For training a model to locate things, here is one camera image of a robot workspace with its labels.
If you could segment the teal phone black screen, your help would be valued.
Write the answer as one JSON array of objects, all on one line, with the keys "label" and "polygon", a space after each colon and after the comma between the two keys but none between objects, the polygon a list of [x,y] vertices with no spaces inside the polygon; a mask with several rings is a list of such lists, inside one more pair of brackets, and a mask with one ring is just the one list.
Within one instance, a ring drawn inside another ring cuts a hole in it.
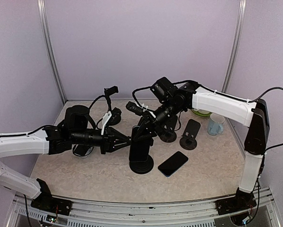
[{"label": "teal phone black screen", "polygon": [[149,137],[144,140],[131,140],[129,149],[129,162],[145,162],[148,159],[150,147],[153,145],[154,139]]}]

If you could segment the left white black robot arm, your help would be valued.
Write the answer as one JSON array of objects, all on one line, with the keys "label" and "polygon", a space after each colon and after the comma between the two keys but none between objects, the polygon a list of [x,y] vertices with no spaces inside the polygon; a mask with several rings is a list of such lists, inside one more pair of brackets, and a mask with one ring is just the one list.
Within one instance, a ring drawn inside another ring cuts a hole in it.
[{"label": "left white black robot arm", "polygon": [[[109,124],[112,113],[103,117],[103,126],[96,128],[87,106],[75,105],[66,110],[65,118],[57,126],[45,125],[32,132],[0,133],[0,159],[27,154],[56,155],[78,147],[99,147],[102,154],[112,153],[130,145],[129,136]],[[33,179],[0,162],[0,185],[37,200],[46,210],[56,206],[47,183]]]}]

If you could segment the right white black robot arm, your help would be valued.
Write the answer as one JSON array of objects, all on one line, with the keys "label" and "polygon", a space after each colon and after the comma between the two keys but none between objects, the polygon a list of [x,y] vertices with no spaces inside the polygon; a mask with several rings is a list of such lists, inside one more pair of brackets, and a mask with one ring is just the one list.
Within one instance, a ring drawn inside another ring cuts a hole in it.
[{"label": "right white black robot arm", "polygon": [[164,125],[181,111],[198,109],[209,111],[229,118],[248,127],[245,138],[245,165],[241,182],[232,206],[236,210],[249,204],[256,181],[263,167],[266,144],[269,135],[269,118],[265,100],[248,100],[211,90],[195,81],[185,80],[181,87],[170,82],[166,77],[157,80],[149,87],[158,98],[161,106],[149,110],[138,101],[128,102],[126,108],[141,116],[138,131],[132,136],[133,141],[145,140],[153,135],[165,134]]}]

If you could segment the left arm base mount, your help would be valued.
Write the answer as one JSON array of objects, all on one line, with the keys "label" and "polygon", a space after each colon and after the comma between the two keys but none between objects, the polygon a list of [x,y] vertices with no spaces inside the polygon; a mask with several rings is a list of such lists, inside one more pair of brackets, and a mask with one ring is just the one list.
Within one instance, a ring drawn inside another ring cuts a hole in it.
[{"label": "left arm base mount", "polygon": [[32,199],[31,207],[57,215],[69,216],[72,201],[41,194],[36,199]]}]

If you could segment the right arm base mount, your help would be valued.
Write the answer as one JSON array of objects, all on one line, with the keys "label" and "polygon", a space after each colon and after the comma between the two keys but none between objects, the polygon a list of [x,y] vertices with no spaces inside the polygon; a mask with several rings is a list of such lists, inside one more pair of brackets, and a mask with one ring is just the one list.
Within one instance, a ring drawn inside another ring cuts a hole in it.
[{"label": "right arm base mount", "polygon": [[226,199],[220,199],[215,202],[218,215],[225,215],[242,210],[250,209],[257,206],[256,200],[247,200],[243,197],[230,197]]}]

